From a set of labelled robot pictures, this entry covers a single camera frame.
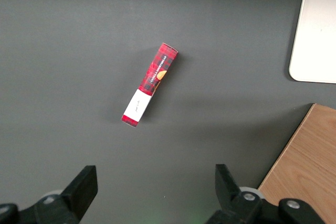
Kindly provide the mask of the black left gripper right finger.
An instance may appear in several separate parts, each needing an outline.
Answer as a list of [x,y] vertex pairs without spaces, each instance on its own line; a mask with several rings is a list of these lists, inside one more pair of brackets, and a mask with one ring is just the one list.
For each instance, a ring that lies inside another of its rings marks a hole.
[[256,189],[242,190],[225,164],[215,166],[215,190],[221,209],[207,223],[324,223],[303,200],[284,198],[275,206]]

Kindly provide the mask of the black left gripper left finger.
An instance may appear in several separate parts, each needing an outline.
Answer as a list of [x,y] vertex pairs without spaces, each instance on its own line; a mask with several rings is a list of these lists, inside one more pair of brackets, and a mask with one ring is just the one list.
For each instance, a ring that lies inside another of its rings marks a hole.
[[79,223],[97,192],[97,170],[88,165],[61,193],[46,195],[26,209],[1,204],[1,223]]

